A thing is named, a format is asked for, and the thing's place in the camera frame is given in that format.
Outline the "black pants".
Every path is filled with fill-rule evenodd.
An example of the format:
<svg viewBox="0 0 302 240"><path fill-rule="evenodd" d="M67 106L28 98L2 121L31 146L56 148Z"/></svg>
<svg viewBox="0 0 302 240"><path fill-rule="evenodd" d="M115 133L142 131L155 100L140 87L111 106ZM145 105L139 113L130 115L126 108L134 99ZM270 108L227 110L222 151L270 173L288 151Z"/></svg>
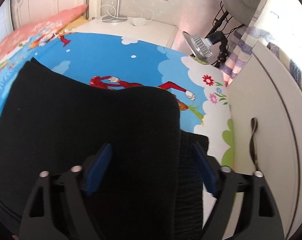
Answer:
<svg viewBox="0 0 302 240"><path fill-rule="evenodd" d="M95 193L79 191L100 239L198 239L203 182L192 146L208 138L180 128L176 98L155 87L96 88L27 61L0 115L0 239L20 236L39 174L48 171L53 224L79 239L61 174L111 144Z"/></svg>

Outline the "white cabinet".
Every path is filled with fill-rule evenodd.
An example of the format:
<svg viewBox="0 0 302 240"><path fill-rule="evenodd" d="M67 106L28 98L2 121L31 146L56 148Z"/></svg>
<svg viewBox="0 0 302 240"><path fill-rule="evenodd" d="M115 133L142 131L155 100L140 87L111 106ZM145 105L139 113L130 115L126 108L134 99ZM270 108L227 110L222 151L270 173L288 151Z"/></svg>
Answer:
<svg viewBox="0 0 302 240"><path fill-rule="evenodd" d="M254 134L258 164L290 239L302 226L302 91L282 62L261 43L227 88L235 143L235 169L250 174Z"/></svg>

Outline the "blue cartoon bed sheet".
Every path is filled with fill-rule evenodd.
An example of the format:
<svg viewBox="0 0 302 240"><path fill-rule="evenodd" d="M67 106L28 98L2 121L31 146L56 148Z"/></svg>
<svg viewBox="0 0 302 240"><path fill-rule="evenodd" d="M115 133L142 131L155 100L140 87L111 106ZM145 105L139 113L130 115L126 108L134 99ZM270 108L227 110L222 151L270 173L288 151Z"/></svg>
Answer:
<svg viewBox="0 0 302 240"><path fill-rule="evenodd" d="M27 60L53 72L108 89L162 87L180 102L181 128L206 135L209 154L233 166L233 123L220 70L178 51L127 37L72 33L47 40L34 36L0 55L0 114Z"/></svg>

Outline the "silver spot lamp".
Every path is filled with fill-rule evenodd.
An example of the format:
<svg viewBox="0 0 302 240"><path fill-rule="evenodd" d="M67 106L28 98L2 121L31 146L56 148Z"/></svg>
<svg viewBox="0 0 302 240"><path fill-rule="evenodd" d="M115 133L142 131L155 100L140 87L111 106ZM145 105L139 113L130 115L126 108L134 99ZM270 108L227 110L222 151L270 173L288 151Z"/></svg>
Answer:
<svg viewBox="0 0 302 240"><path fill-rule="evenodd" d="M211 47L218 43L220 43L219 51L222 53L222 56L218 58L224 59L228 55L228 40L222 31L216 31L205 38L199 35L190 35L186 31L183 31L182 35L192 53L201 61L206 61L213 55Z"/></svg>

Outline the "white bedside table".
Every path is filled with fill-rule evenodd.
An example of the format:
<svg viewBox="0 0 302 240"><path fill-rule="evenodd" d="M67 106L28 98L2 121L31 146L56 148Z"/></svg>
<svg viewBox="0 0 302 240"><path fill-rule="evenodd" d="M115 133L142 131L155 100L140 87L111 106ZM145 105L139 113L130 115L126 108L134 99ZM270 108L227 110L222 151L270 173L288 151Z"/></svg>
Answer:
<svg viewBox="0 0 302 240"><path fill-rule="evenodd" d="M177 27L156 21L147 21L145 25L135 26L132 18L125 22L108 23L91 20L72 30L76 33L96 33L120 36L122 44L144 41L158 46L171 48L178 32Z"/></svg>

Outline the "pink floral blanket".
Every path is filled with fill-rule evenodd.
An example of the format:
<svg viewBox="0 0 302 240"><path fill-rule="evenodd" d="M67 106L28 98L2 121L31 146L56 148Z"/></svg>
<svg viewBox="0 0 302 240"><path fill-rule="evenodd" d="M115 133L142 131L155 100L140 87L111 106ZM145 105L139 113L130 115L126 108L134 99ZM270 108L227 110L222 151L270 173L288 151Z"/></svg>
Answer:
<svg viewBox="0 0 302 240"><path fill-rule="evenodd" d="M22 42L31 39L36 35L46 35L58 33L67 24L73 22L87 10L88 5L79 5L72 9L67 9L55 14L42 22L24 25L0 42L0 61L5 55L14 51Z"/></svg>

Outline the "white power adapter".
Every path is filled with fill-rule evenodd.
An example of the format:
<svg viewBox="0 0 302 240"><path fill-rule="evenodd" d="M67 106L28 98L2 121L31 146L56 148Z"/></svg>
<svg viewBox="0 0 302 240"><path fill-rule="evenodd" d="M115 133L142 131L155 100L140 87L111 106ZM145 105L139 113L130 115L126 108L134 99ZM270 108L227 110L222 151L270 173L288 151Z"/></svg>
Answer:
<svg viewBox="0 0 302 240"><path fill-rule="evenodd" d="M136 27L144 26L147 23L147 20L142 17L132 18L132 24Z"/></svg>

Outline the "white door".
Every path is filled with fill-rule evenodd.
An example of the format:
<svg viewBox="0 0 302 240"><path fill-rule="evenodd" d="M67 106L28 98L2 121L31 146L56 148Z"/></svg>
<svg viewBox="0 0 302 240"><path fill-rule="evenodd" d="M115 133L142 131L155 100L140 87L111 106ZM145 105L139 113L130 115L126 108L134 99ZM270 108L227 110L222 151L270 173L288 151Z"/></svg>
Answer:
<svg viewBox="0 0 302 240"><path fill-rule="evenodd" d="M0 43L12 32L11 0L5 0L0 6Z"/></svg>

